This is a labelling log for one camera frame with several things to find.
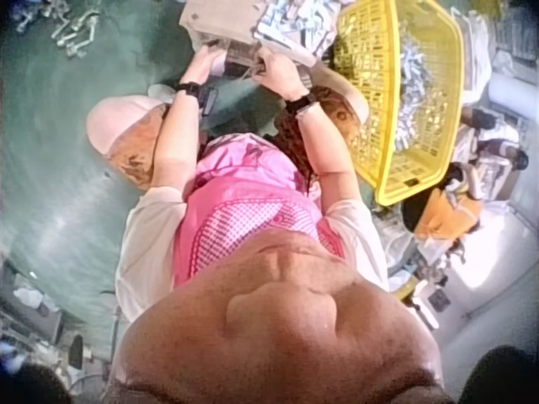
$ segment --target white cloth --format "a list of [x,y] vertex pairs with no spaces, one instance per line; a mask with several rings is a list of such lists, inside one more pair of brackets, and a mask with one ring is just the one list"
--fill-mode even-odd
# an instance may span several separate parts
[[503,120],[498,120],[496,127],[492,130],[481,129],[478,139],[480,141],[504,139],[506,141],[512,141],[517,145],[520,143],[519,132],[513,126],[505,123]]
[[[116,270],[116,296],[133,322],[173,289],[173,241],[187,204],[174,188],[150,189],[127,218]],[[388,290],[387,265],[371,213],[358,200],[342,200],[326,214],[341,237],[346,263]]]

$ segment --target orange shirt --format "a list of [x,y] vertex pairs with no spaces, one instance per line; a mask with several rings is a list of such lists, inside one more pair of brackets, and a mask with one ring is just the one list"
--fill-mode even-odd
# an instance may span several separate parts
[[445,191],[434,189],[415,227],[415,236],[453,241],[467,233],[478,223],[483,204],[465,194],[459,194],[456,201],[456,206],[452,205]]

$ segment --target cable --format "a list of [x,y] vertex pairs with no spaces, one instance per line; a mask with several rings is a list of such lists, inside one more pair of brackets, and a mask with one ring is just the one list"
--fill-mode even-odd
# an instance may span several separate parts
[[97,374],[95,374],[95,375],[85,375],[85,376],[81,377],[80,379],[75,380],[75,383],[73,383],[73,384],[71,385],[71,387],[69,388],[68,393],[71,393],[72,390],[75,388],[75,386],[76,386],[78,383],[80,383],[81,381],[86,380],[86,379],[91,379],[91,378],[93,378],[93,377],[98,377],[98,376],[99,376],[99,377],[103,377],[103,374],[102,374],[102,373],[97,373]]

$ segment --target hand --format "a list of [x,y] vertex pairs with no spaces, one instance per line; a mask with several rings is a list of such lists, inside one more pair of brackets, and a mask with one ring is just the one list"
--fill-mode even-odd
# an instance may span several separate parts
[[196,52],[193,60],[187,68],[184,76],[179,81],[181,84],[187,82],[196,82],[197,84],[204,84],[210,76],[211,68],[214,63],[222,56],[226,55],[226,51],[216,47],[210,48],[207,45],[202,46],[198,52]]
[[253,76],[255,82],[278,93],[286,101],[297,101],[309,94],[297,72],[296,65],[284,55],[273,53],[268,48],[261,48],[257,57],[265,64],[266,72]]

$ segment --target watch strap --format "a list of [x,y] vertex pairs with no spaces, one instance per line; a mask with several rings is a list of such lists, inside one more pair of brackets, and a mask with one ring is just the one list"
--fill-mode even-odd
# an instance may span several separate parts
[[313,93],[309,93],[296,101],[286,101],[286,111],[296,116],[299,111],[315,104],[317,101],[316,96]]
[[200,96],[200,85],[197,82],[185,82],[183,84],[178,84],[176,86],[176,91],[184,91],[187,95],[192,95],[196,99],[199,99]]

